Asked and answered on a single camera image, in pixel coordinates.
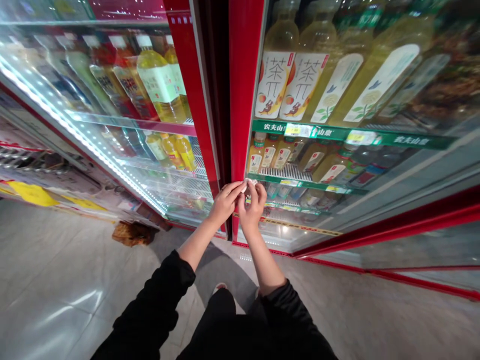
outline black sleeve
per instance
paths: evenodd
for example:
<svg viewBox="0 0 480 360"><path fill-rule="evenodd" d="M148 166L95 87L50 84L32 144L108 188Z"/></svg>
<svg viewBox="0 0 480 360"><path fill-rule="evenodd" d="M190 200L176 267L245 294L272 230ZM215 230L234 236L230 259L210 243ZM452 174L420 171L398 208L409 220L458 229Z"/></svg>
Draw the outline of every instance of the black sleeve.
<svg viewBox="0 0 480 360"><path fill-rule="evenodd" d="M337 359L289 280L261 301L280 349L295 349L299 359Z"/></svg>
<svg viewBox="0 0 480 360"><path fill-rule="evenodd" d="M194 280L189 263L172 251L115 320L112 333L92 360L160 359L159 349L179 318L177 304Z"/></svg>

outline glass door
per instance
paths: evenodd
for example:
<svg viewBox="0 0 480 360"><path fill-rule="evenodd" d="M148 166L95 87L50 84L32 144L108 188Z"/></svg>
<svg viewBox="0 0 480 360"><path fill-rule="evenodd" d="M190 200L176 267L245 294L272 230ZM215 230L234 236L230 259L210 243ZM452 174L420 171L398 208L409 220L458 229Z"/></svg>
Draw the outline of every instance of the glass door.
<svg viewBox="0 0 480 360"><path fill-rule="evenodd" d="M0 5L1 82L173 225L219 191L188 1ZM226 238L222 225L218 235Z"/></svg>
<svg viewBox="0 0 480 360"><path fill-rule="evenodd" d="M478 184L478 5L230 8L232 178L265 185L260 228L271 249L301 256ZM246 34L234 16L242 8ZM245 243L238 220L233 232Z"/></svg>

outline black jacket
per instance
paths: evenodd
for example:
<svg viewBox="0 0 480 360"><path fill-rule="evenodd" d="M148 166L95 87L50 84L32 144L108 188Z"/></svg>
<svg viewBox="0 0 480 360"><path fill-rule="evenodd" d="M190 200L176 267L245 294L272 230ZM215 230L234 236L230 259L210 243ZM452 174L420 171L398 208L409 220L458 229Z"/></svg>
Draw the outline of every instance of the black jacket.
<svg viewBox="0 0 480 360"><path fill-rule="evenodd" d="M192 267L172 251L115 320L92 360L159 359L179 318L177 304L194 280ZM178 359L337 359L289 281L261 302L266 324L249 315L217 322Z"/></svg>

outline person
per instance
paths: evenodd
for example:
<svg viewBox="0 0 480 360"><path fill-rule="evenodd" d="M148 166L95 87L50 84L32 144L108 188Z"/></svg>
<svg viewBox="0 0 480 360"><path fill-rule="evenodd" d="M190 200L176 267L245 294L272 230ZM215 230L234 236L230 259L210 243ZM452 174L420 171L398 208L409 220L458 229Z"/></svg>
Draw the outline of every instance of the person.
<svg viewBox="0 0 480 360"><path fill-rule="evenodd" d="M251 196L248 208L242 192L245 182L223 187L209 216L146 281L115 320L113 331L92 360L160 358L159 349L177 324L177 304L194 283L195 270L211 238L236 205L259 295L247 314L236 315L232 294L224 284L217 286L190 343L177 359L337 359L260 234L265 188L251 181L247 186Z"/></svg>

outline yellow sign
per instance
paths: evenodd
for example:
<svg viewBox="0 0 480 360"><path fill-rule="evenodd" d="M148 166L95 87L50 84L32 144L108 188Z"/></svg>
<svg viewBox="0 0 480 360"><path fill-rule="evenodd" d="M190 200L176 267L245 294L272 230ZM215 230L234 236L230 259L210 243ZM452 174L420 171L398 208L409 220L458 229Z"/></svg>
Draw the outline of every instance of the yellow sign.
<svg viewBox="0 0 480 360"><path fill-rule="evenodd" d="M106 211L103 207L97 205L93 201L86 200L86 199L80 199L80 198L77 198L77 197L65 196L65 195L62 195L62 196L65 199L70 200L72 203L81 206L82 208Z"/></svg>
<svg viewBox="0 0 480 360"><path fill-rule="evenodd" d="M8 185L10 185L27 203L44 207L58 204L48 192L38 185L30 185L20 181L10 181Z"/></svg>

